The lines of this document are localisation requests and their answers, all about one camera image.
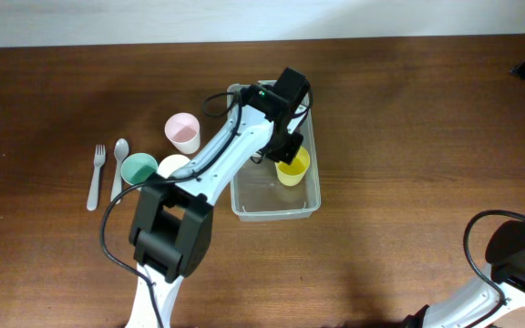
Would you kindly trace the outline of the grey plastic spoon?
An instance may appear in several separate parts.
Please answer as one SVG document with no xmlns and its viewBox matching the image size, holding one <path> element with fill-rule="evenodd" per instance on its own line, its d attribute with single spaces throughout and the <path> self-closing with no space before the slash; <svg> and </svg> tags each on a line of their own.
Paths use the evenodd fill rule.
<svg viewBox="0 0 525 328">
<path fill-rule="evenodd" d="M 114 148 L 114 157 L 116 160 L 115 175 L 113 178 L 110 200 L 114 200 L 122 191 L 121 167 L 125 158 L 129 154 L 129 144 L 124 138 L 117 140 Z"/>
</svg>

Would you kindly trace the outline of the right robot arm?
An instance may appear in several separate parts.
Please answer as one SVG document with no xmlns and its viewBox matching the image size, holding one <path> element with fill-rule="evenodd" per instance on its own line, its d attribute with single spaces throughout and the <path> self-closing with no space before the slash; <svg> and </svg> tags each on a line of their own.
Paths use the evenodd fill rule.
<svg viewBox="0 0 525 328">
<path fill-rule="evenodd" d="M 478 221 L 505 217 L 485 252 L 486 266 L 475 264 L 469 235 Z M 493 327 L 514 310 L 525 307 L 525 215 L 509 210 L 484 210 L 468 222 L 463 250 L 475 277 L 443 302 L 426 305 L 408 315 L 401 328 Z"/>
</svg>

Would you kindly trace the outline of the cream plastic cup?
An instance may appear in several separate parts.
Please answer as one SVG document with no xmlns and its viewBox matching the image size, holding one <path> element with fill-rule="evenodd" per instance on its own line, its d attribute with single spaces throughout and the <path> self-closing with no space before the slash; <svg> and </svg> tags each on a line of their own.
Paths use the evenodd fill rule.
<svg viewBox="0 0 525 328">
<path fill-rule="evenodd" d="M 168 178 L 175 170 L 182 168 L 189 162 L 190 159 L 184 155 L 170 155 L 158 165 L 157 173 L 163 178 Z"/>
</svg>

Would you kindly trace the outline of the pink plastic cup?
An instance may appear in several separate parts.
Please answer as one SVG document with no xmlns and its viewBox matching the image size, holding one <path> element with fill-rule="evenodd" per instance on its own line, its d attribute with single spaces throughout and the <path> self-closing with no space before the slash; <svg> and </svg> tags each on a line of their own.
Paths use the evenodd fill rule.
<svg viewBox="0 0 525 328">
<path fill-rule="evenodd" d="M 166 138 L 183 154 L 193 154 L 200 148 L 200 131 L 199 120 L 185 112 L 171 116 L 164 126 Z"/>
</svg>

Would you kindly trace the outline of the yellow plastic cup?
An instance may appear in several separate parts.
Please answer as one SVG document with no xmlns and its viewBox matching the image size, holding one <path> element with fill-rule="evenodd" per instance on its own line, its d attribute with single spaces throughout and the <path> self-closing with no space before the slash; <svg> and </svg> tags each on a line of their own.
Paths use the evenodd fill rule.
<svg viewBox="0 0 525 328">
<path fill-rule="evenodd" d="M 299 184 L 311 166 L 311 157 L 305 147 L 300 147 L 291 164 L 275 164 L 278 180 L 286 187 Z"/>
</svg>

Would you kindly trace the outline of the green plastic cup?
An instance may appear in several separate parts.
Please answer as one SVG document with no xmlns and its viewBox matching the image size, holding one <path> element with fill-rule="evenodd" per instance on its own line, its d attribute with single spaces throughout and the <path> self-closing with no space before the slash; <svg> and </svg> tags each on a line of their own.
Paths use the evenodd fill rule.
<svg viewBox="0 0 525 328">
<path fill-rule="evenodd" d="M 157 169 L 158 163 L 150 154 L 135 153 L 123 161 L 120 175 L 129 185 L 135 185 L 145 181 Z"/>
</svg>

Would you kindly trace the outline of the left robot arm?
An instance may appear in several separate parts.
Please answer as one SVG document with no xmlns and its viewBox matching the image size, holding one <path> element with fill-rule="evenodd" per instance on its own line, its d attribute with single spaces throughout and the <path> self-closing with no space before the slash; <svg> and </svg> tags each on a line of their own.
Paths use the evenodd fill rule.
<svg viewBox="0 0 525 328">
<path fill-rule="evenodd" d="M 231 92 L 228 119 L 203 150 L 169 177 L 146 179 L 129 233 L 140 275 L 129 327 L 169 326 L 182 280 L 211 244 L 221 192 L 254 154 L 293 162 L 304 140 L 296 128 L 313 104 L 310 90 L 305 75 L 287 67 L 271 85 Z"/>
</svg>

